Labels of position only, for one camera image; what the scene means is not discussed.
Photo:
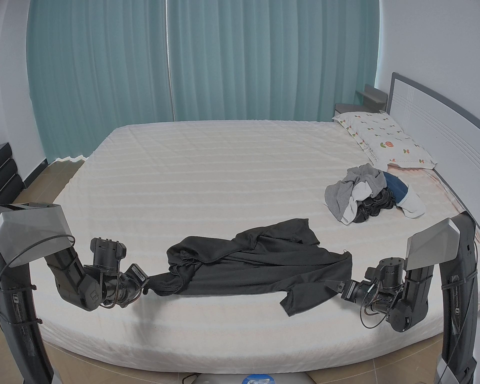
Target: floral pillow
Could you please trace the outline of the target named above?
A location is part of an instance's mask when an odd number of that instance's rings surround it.
[[[401,168],[433,169],[436,162],[408,136],[387,113],[347,112],[338,121],[357,140],[373,166],[382,171],[388,165]]]

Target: mattress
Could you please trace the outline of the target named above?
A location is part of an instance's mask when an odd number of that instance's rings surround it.
[[[308,218],[330,251],[353,255],[353,278],[385,257],[405,257],[407,238],[458,213],[435,174],[389,170],[417,191],[426,214],[383,210],[362,224],[339,223],[324,191],[367,156],[338,123],[197,121],[116,129],[60,193],[83,264],[90,239],[123,242],[125,271],[168,271],[166,250],[189,235],[231,239],[238,232]],[[430,309],[405,333],[364,328],[359,307],[333,299],[288,317],[285,292],[159,297],[150,291],[125,309],[83,311],[64,302],[43,260],[31,263],[37,315],[46,341],[104,362],[153,371],[297,372],[371,359],[442,331],[436,267]]]

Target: black baseboard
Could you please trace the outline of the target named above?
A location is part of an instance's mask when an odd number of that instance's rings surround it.
[[[35,168],[35,169],[33,170],[33,172],[30,173],[30,175],[28,175],[28,177],[27,177],[27,178],[25,179],[25,181],[24,181],[25,188],[28,188],[28,187],[30,186],[30,184],[33,183],[33,180],[35,180],[35,179],[38,177],[38,175],[39,175],[40,173],[42,173],[43,170],[44,170],[46,167],[48,167],[48,161],[47,161],[47,159],[43,160],[43,161],[38,165],[38,167]]]

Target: white headboard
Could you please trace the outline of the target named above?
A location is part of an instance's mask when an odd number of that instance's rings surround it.
[[[387,113],[421,143],[435,172],[480,223],[480,119],[441,94],[394,72]]]

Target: robotic arm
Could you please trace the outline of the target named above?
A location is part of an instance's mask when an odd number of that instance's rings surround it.
[[[410,237],[405,260],[383,259],[367,269],[361,282],[329,280],[326,285],[360,305],[362,323],[362,313],[370,310],[383,314],[395,331],[405,332],[427,315],[433,266],[439,264],[444,340],[434,383],[470,384],[477,364],[472,356],[478,310],[474,237],[475,222],[464,212]]]
[[[57,204],[0,205],[0,325],[24,384],[61,384],[40,335],[30,261],[44,257],[60,296],[86,311],[124,308],[140,297],[148,276],[137,264],[120,272],[126,256],[118,241],[92,239],[93,264],[82,265]]]

